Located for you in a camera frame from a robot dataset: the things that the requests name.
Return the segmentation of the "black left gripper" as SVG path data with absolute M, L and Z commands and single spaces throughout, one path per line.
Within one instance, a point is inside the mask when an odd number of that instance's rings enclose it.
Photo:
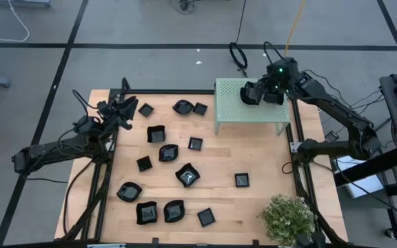
M 128 124 L 126 120 L 133 120 L 139 100 L 136 96 L 131 96 L 123 101 L 113 100 L 111 105 L 106 101 L 99 101 L 97 103 L 98 113 L 103 119 L 103 131 L 110 133 L 122 127 L 126 130 L 131 130 L 132 125 Z

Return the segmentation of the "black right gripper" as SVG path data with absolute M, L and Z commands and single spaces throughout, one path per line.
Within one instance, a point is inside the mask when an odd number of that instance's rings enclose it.
M 281 82 L 275 77 L 263 77 L 257 82 L 247 83 L 247 98 L 249 103 L 267 103 L 282 105 L 285 101 L 285 90 Z

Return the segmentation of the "black wavy square mini plate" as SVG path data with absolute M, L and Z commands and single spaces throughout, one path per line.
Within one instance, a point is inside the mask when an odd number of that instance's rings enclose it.
M 147 128 L 147 142 L 149 143 L 159 143 L 164 142 L 166 139 L 165 126 L 149 126 Z
M 201 177 L 191 163 L 185 164 L 175 175 L 185 188 L 191 187 Z

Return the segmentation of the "green-legged table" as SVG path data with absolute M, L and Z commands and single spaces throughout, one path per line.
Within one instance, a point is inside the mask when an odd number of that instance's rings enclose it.
M 240 89 L 256 78 L 217 78 L 214 84 L 214 131 L 221 123 L 274 123 L 279 136 L 290 124 L 287 99 L 282 105 L 261 101 L 259 105 L 242 102 Z

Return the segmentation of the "black rounded device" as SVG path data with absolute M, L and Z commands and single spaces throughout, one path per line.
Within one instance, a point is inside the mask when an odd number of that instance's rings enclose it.
M 138 203 L 136 206 L 136 215 L 136 223 L 138 225 L 156 223 L 158 220 L 157 202 L 150 201 L 146 203 Z

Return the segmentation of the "artificial green potted plant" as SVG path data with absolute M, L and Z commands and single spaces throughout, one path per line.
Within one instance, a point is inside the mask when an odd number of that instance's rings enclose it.
M 272 196 L 257 218 L 270 240 L 287 247 L 296 245 L 300 235 L 310 238 L 316 229 L 317 217 L 301 197 Z

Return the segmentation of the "white box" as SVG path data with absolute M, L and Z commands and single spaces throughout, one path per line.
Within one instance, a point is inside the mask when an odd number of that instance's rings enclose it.
M 340 157 L 336 162 L 339 170 L 342 172 L 359 163 L 363 163 L 363 161 L 354 159 L 350 156 Z M 374 193 L 383 189 L 383 185 L 376 175 L 372 175 L 364 179 L 354 181 L 353 183 L 348 183 L 346 184 L 346 188 L 352 198 L 358 198 L 367 195 L 368 193 Z

